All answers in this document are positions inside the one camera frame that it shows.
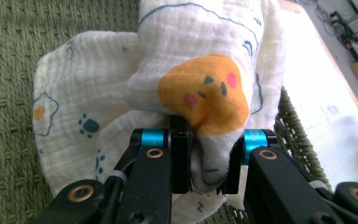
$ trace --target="wicker basket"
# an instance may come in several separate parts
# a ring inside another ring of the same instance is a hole
[[[52,200],[31,119],[38,60],[85,31],[136,31],[138,9],[126,0],[0,0],[0,223],[24,223]],[[296,160],[327,182],[285,91],[275,131]],[[235,214],[224,205],[207,222],[232,222]]]

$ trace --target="cloth fold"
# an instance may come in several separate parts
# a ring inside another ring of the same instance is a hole
[[[57,194],[101,182],[135,128],[185,117],[199,145],[194,192],[173,195],[172,222],[194,223],[240,194],[216,195],[244,128],[273,128],[282,87],[284,29],[278,2],[141,1],[139,31],[86,32],[44,56],[34,75],[34,133]]]

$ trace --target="black device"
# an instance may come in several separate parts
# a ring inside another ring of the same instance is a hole
[[[192,190],[192,138],[178,116],[171,116],[170,129],[135,129],[104,184],[68,185],[31,223],[170,223],[172,193]],[[341,183],[331,193],[281,150],[273,131],[245,130],[216,193],[238,193],[243,164],[249,165],[244,206],[251,223],[358,223],[358,183]]]

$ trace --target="blue band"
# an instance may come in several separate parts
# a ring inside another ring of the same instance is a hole
[[[141,144],[143,147],[164,147],[164,129],[144,129]]]
[[[243,133],[243,165],[249,164],[249,157],[253,149],[268,147],[266,134],[261,129],[246,129]]]

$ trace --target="floor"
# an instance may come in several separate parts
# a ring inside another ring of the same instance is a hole
[[[329,48],[331,54],[336,60],[338,67],[340,68],[353,93],[358,99],[358,81],[351,70],[351,64],[354,63],[353,58],[349,52],[339,43],[336,37],[327,33],[328,29],[327,31],[324,29],[324,23],[318,18],[318,15],[316,14],[316,4],[313,1],[299,0],[297,3],[308,12],[310,19],[324,40],[325,45]]]

